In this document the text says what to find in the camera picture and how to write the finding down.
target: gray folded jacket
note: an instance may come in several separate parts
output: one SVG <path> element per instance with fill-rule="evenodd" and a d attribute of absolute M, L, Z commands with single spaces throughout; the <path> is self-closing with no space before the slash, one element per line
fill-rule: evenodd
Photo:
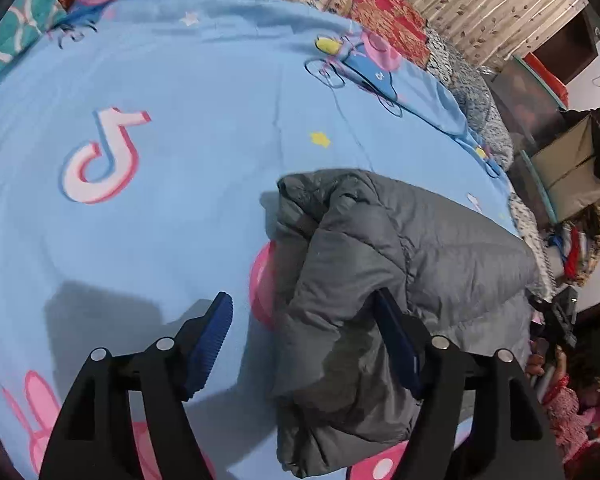
<path fill-rule="evenodd" d="M 531 250 L 435 193 L 361 170 L 278 182 L 278 459 L 299 478 L 407 439 L 418 403 L 392 377 L 365 301 L 387 287 L 404 312 L 461 349 L 529 353 Z M 462 417 L 472 412 L 463 403 Z"/>

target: teal patterned pillow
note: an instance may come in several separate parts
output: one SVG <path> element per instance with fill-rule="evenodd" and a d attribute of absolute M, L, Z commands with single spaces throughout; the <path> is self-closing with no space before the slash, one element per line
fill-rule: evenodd
<path fill-rule="evenodd" d="M 65 14 L 57 0 L 15 0 L 0 20 L 0 72 Z"/>

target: white polka dot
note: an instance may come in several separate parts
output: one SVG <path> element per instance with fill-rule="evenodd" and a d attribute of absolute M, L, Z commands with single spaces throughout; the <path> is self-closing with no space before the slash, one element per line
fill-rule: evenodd
<path fill-rule="evenodd" d="M 376 464 L 376 467 L 374 468 L 374 480 L 382 480 L 382 478 L 389 474 L 389 471 L 391 471 L 391 468 L 393 466 L 393 460 L 391 460 L 390 458 L 383 458 L 380 462 Z"/>

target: blue bedsheet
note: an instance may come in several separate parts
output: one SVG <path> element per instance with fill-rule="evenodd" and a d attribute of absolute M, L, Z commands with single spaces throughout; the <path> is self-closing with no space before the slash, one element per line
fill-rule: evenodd
<path fill-rule="evenodd" d="M 284 174 L 372 170 L 516 233 L 449 92 L 406 61 L 375 72 L 363 35 L 279 0 L 82 0 L 0 83 L 0 438 L 24 478 L 91 349 L 141 351 L 219 290 L 234 323 L 190 422 L 219 480 L 291 478 L 264 283 Z M 317 38 L 368 59 L 347 73 Z"/>

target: silver screw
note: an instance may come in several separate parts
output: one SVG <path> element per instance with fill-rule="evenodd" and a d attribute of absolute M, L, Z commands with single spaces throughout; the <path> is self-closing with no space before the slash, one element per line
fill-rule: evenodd
<path fill-rule="evenodd" d="M 513 361 L 513 354 L 506 348 L 503 348 L 498 350 L 498 359 L 506 363 L 510 363 Z"/>
<path fill-rule="evenodd" d="M 170 337 L 163 337 L 155 344 L 158 350 L 171 350 L 176 342 Z"/>
<path fill-rule="evenodd" d="M 451 343 L 449 342 L 449 339 L 447 339 L 443 335 L 435 335 L 431 339 L 431 344 L 435 346 L 438 350 L 446 350 L 447 348 L 449 348 L 449 345 Z"/>
<path fill-rule="evenodd" d="M 91 359 L 94 361 L 102 361 L 107 356 L 107 351 L 104 348 L 96 348 L 91 352 Z"/>

